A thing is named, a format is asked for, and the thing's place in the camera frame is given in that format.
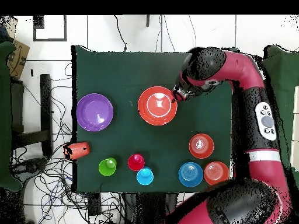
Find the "floor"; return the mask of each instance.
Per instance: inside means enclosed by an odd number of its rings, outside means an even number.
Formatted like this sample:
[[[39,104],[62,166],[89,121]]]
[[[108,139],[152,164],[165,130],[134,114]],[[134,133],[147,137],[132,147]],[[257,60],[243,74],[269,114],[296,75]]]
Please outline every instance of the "floor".
[[[66,41],[33,41],[33,17],[15,16],[18,19],[15,39],[30,47],[27,62],[21,79],[40,101],[40,74],[50,74],[51,87],[71,86],[71,45],[82,45],[93,51],[124,51],[116,26],[114,16],[67,16]],[[253,55],[263,56],[263,48],[269,44],[279,44],[285,49],[299,50],[298,15],[165,15],[162,20],[162,47],[159,15],[151,15],[149,27],[145,26],[146,15],[117,16],[119,29],[123,40],[127,44],[127,52],[186,52],[194,46],[233,47]],[[36,39],[65,39],[63,16],[45,16],[44,29],[36,30]],[[295,91],[294,129],[292,142],[292,165],[299,169],[299,89]],[[63,122],[72,129],[71,119],[71,89],[57,87],[52,96],[65,105]],[[25,89],[23,99],[23,124],[25,132],[40,130],[40,106]],[[53,118],[60,119],[60,111],[53,104]],[[53,120],[54,149],[70,140],[70,135],[57,135],[59,126]],[[29,145],[23,159],[42,157],[40,143]],[[24,149],[17,150],[19,156]],[[53,156],[53,160],[62,157],[62,149]],[[71,164],[64,164],[66,171],[72,173]],[[49,190],[57,190],[59,185],[54,182],[47,189],[44,181],[55,181],[51,177],[32,178],[25,191],[25,215],[38,224],[44,213],[48,217],[41,224],[58,224],[58,219],[66,211],[59,203],[49,209],[50,200],[45,196]],[[179,195],[178,201],[183,201],[192,194]],[[111,197],[109,193],[102,194],[102,198]],[[69,209],[59,224],[87,224],[80,213],[84,210]],[[113,219],[119,219],[117,211]]]

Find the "blue bowl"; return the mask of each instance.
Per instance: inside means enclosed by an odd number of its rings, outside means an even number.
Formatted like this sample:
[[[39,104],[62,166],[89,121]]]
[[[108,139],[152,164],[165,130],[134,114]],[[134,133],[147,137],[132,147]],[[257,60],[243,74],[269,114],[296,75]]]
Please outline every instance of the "blue bowl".
[[[137,173],[137,181],[143,186],[147,186],[154,180],[154,175],[149,167],[143,167]]]
[[[186,162],[179,170],[179,180],[186,187],[194,187],[203,180],[203,169],[195,162]]]

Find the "cyan cup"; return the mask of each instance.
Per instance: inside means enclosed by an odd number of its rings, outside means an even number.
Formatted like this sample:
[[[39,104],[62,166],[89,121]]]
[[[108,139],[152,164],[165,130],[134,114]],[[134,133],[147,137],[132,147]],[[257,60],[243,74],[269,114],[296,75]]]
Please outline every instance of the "cyan cup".
[[[152,183],[154,180],[154,175],[149,167],[143,167],[141,170],[137,173],[137,181],[143,185],[147,186]]]

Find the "black chair leg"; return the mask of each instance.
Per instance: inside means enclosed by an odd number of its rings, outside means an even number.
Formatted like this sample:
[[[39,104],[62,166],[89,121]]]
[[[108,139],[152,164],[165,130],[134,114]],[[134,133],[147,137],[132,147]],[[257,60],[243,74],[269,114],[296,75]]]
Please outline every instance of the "black chair leg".
[[[150,15],[147,15],[147,27],[149,27],[150,26],[150,17],[149,17]]]

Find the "red bowl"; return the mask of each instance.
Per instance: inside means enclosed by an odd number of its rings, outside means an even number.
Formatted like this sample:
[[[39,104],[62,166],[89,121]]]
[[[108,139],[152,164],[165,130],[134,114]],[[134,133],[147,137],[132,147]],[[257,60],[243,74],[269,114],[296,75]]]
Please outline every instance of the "red bowl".
[[[139,171],[144,167],[144,158],[141,154],[133,154],[128,159],[128,166],[133,171]]]
[[[196,134],[189,142],[190,153],[199,159],[209,157],[214,150],[214,142],[207,134]]]
[[[170,122],[178,109],[172,92],[160,86],[145,90],[138,100],[141,118],[151,125],[164,125]]]
[[[211,186],[228,180],[229,176],[228,167],[222,162],[210,162],[204,169],[204,179]]]

